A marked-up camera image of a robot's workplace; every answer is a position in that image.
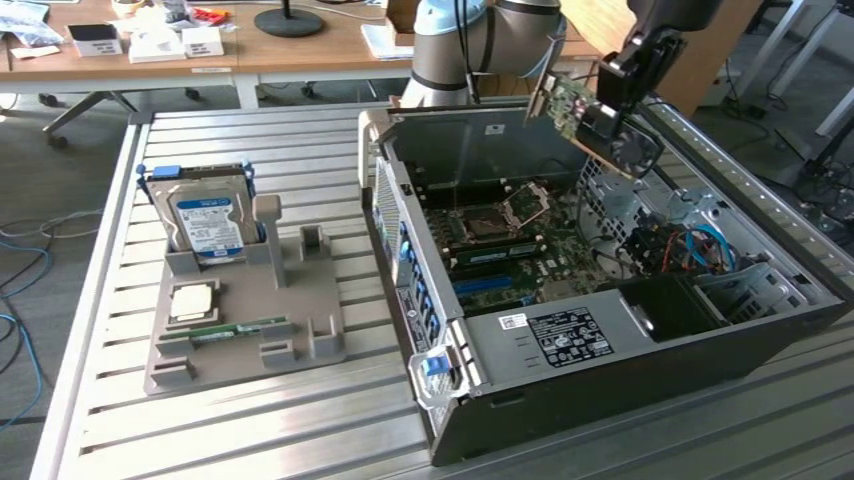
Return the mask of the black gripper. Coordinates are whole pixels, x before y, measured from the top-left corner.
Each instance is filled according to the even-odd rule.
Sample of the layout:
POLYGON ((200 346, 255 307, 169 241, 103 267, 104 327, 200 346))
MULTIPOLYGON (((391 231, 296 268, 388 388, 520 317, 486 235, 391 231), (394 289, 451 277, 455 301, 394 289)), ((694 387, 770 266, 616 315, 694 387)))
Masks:
POLYGON ((703 30, 721 1, 631 0, 635 23, 622 50, 600 62, 596 100, 619 116, 627 115, 658 86, 685 48, 682 34, 703 30))

